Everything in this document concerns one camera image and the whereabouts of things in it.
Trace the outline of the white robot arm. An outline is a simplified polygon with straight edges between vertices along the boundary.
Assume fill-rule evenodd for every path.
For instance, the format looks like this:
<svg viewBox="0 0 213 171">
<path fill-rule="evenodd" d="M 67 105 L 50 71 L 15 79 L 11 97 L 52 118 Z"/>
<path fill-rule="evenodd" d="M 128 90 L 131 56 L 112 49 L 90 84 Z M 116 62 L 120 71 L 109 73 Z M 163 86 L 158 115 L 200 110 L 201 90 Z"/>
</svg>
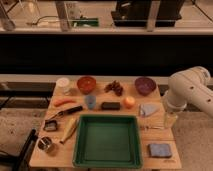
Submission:
<svg viewBox="0 0 213 171">
<path fill-rule="evenodd" d="M 213 90 L 207 87 L 210 72 L 201 66 L 176 72 L 168 78 L 168 90 L 162 97 L 165 108 L 164 127 L 172 128 L 190 103 L 213 118 Z"/>
</svg>

